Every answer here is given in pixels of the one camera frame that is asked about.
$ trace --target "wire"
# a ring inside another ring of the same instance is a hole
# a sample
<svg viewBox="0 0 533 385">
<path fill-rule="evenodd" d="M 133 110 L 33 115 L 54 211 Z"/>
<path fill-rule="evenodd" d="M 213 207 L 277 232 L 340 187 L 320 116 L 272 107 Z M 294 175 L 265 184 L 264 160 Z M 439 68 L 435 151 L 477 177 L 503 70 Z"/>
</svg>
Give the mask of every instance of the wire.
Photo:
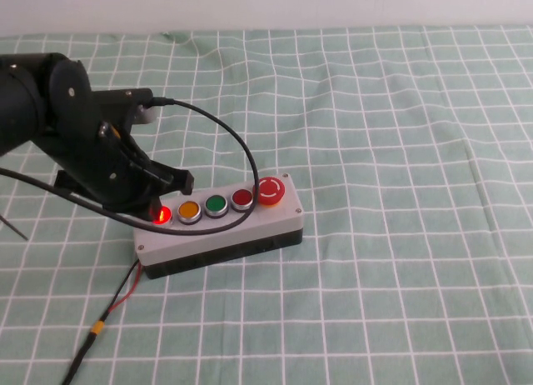
<svg viewBox="0 0 533 385">
<path fill-rule="evenodd" d="M 141 273 L 142 273 L 142 265 L 138 263 L 137 265 L 137 274 L 135 275 L 135 281 L 133 282 L 132 288 L 126 293 L 126 296 L 124 296 L 122 299 L 120 299 L 118 302 L 113 304 L 108 311 L 112 312 L 115 310 L 118 306 L 126 302 L 126 300 L 132 295 L 132 293 L 135 292 L 135 289 L 137 289 L 137 285 L 139 284 L 139 280 L 141 279 Z"/>
<path fill-rule="evenodd" d="M 127 295 L 125 297 L 123 297 L 117 304 L 115 304 L 116 300 L 118 299 L 118 295 L 120 294 L 122 288 L 124 288 L 124 285 L 126 284 L 127 279 L 130 278 L 130 275 L 132 275 L 133 269 L 137 265 L 138 265 L 137 275 L 135 276 L 135 283 L 133 284 L 132 289 L 130 289 L 130 291 L 127 293 Z M 87 354 L 87 352 L 91 348 L 92 344 L 94 343 L 95 339 L 97 338 L 97 335 L 100 333 L 100 331 L 102 331 L 102 329 L 104 327 L 104 323 L 105 323 L 105 321 L 107 319 L 107 316 L 109 316 L 109 313 L 113 309 L 115 309 L 119 304 L 124 302 L 133 293 L 133 291 L 137 287 L 137 284 L 139 282 L 139 278 L 141 277 L 141 271 L 142 271 L 142 266 L 139 263 L 139 260 L 136 260 L 133 263 L 133 265 L 130 267 L 130 269 L 128 270 L 128 272 L 126 274 L 126 277 L 124 277 L 124 279 L 122 280 L 122 282 L 120 284 L 120 287 L 118 287 L 118 290 L 115 293 L 115 296 L 113 297 L 113 299 L 111 300 L 111 302 L 107 306 L 106 310 L 102 313 L 102 316 L 100 316 L 100 319 L 98 321 L 96 321 L 95 324 L 92 326 L 91 331 L 89 332 L 89 334 L 85 338 L 85 342 L 83 343 L 83 345 L 77 351 L 77 354 L 74 357 L 74 359 L 72 360 L 70 368 L 67 371 L 67 375 L 63 379 L 63 382 L 61 382 L 62 385 L 69 385 L 72 382 L 72 380 L 74 379 L 74 376 L 76 375 L 77 370 L 80 368 L 80 365 L 82 364 L 83 358 L 85 357 L 85 355 Z"/>
<path fill-rule="evenodd" d="M 17 227 L 15 227 L 13 224 L 11 224 L 6 218 L 2 217 L 2 215 L 0 215 L 0 221 L 2 223 L 4 223 L 6 225 L 6 227 L 10 228 L 14 233 L 16 233 L 19 237 L 21 237 L 22 239 L 24 240 L 29 240 L 27 239 L 27 236 L 24 235 L 19 229 L 17 229 Z"/>
<path fill-rule="evenodd" d="M 199 107 L 193 106 L 189 103 L 180 102 L 175 99 L 170 98 L 164 98 L 164 97 L 154 97 L 152 99 L 152 102 L 146 107 L 164 107 L 164 106 L 182 106 L 184 108 L 188 108 L 190 110 L 193 110 L 202 116 L 209 118 L 211 121 L 213 121 L 215 124 L 220 125 L 222 128 L 226 129 L 239 144 L 242 146 L 242 149 L 244 150 L 244 153 L 247 155 L 248 162 L 250 163 L 250 166 L 252 167 L 253 172 L 253 179 L 254 179 L 254 195 L 252 199 L 252 205 L 246 212 L 237 220 L 230 222 L 229 224 L 222 225 L 221 227 L 216 228 L 209 228 L 209 229 L 197 229 L 197 230 L 179 230 L 179 229 L 170 229 L 170 228 L 164 228 L 164 227 L 155 227 L 152 224 L 147 224 L 145 222 L 140 222 L 138 220 L 134 220 L 128 217 L 121 216 L 120 214 L 116 214 L 114 212 L 110 212 L 102 207 L 99 207 L 95 205 L 94 203 L 88 202 L 85 199 L 82 199 L 77 196 L 73 196 L 70 193 L 67 193 L 61 189 L 57 189 L 52 185 L 49 185 L 47 183 L 44 183 L 42 181 L 39 181 L 38 179 L 29 177 L 28 175 L 21 174 L 19 172 L 15 172 L 12 170 L 8 170 L 6 168 L 0 167 L 0 175 L 4 177 L 9 177 L 12 179 L 16 179 L 18 181 L 21 181 L 23 183 L 27 183 L 29 185 L 33 185 L 34 187 L 41 188 L 44 191 L 50 192 L 54 195 L 59 196 L 60 198 L 66 199 L 69 202 L 75 203 L 78 206 L 81 206 L 82 208 L 86 208 L 87 210 L 91 210 L 92 212 L 98 213 L 102 216 L 105 216 L 107 218 L 111 218 L 112 220 L 118 221 L 120 223 L 129 225 L 130 227 L 142 229 L 144 231 L 148 231 L 150 233 L 162 233 L 165 235 L 179 235 L 179 236 L 187 236 L 187 235 L 209 235 L 212 233 L 221 233 L 224 231 L 227 231 L 228 229 L 234 228 L 237 225 L 244 222 L 250 215 L 252 214 L 254 208 L 257 205 L 257 201 L 259 199 L 259 172 L 257 171 L 257 165 L 255 160 L 253 159 L 252 152 L 250 152 L 250 149 L 245 144 L 245 142 L 242 140 L 242 138 L 227 124 L 225 124 L 220 119 L 216 118 L 209 112 L 206 112 L 205 110 L 202 110 Z"/>
</svg>

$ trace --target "red button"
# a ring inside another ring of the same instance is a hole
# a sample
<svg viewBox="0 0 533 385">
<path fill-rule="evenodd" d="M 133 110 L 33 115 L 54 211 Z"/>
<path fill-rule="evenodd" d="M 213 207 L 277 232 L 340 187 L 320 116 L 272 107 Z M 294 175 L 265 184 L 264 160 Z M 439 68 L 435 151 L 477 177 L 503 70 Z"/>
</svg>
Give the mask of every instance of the red button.
<svg viewBox="0 0 533 385">
<path fill-rule="evenodd" d="M 259 203 L 263 206 L 273 206 L 285 195 L 285 185 L 274 177 L 265 177 L 259 181 Z"/>
<path fill-rule="evenodd" d="M 168 223 L 172 219 L 172 211 L 167 206 L 161 207 L 161 211 L 159 212 L 159 216 L 157 219 L 153 221 L 156 225 L 163 225 Z"/>
<path fill-rule="evenodd" d="M 245 212 L 252 205 L 253 195 L 247 189 L 239 189 L 232 195 L 232 207 L 237 212 Z"/>
</svg>

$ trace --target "red wire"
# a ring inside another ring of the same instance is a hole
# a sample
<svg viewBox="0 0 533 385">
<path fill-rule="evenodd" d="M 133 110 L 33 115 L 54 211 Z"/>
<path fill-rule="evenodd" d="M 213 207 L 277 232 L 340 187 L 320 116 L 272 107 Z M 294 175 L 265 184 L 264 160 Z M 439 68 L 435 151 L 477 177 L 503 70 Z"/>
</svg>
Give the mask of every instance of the red wire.
<svg viewBox="0 0 533 385">
<path fill-rule="evenodd" d="M 142 265 L 141 263 L 138 263 L 137 274 L 135 275 L 135 282 L 133 283 L 132 288 L 126 293 L 126 296 L 124 296 L 122 299 L 120 299 L 118 302 L 116 302 L 109 308 L 109 312 L 112 312 L 114 309 L 116 309 L 118 306 L 124 303 L 124 301 L 126 301 L 126 299 L 128 299 L 132 295 L 132 293 L 135 292 L 135 288 L 137 287 L 139 283 L 139 279 L 141 279 L 141 271 L 142 271 Z"/>
</svg>

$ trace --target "red emergency stop button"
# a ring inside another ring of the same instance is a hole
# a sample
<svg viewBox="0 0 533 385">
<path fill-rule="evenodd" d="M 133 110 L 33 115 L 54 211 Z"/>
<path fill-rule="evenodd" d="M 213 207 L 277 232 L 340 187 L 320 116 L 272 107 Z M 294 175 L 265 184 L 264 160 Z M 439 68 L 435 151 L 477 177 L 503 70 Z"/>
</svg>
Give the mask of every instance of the red emergency stop button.
<svg viewBox="0 0 533 385">
<path fill-rule="evenodd" d="M 283 195 L 285 195 L 285 185 L 281 180 L 265 177 L 259 181 L 259 203 L 263 206 L 274 206 L 280 202 Z"/>
</svg>

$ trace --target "black box base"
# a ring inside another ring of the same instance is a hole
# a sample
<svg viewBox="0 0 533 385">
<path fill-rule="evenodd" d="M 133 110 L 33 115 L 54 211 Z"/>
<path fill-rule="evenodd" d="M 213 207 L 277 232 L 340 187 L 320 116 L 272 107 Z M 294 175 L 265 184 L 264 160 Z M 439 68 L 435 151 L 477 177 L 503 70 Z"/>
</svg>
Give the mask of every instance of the black box base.
<svg viewBox="0 0 533 385">
<path fill-rule="evenodd" d="M 220 249 L 210 250 L 208 252 L 176 258 L 167 262 L 160 262 L 158 264 L 143 267 L 148 278 L 155 279 L 165 277 L 166 275 L 193 270 L 195 268 L 210 266 L 216 263 L 227 262 L 237 258 L 244 258 L 253 254 L 269 252 L 279 248 L 287 248 L 301 243 L 302 239 L 303 229 L 283 233 L 275 237 L 265 237 L 255 241 L 222 247 Z"/>
</svg>

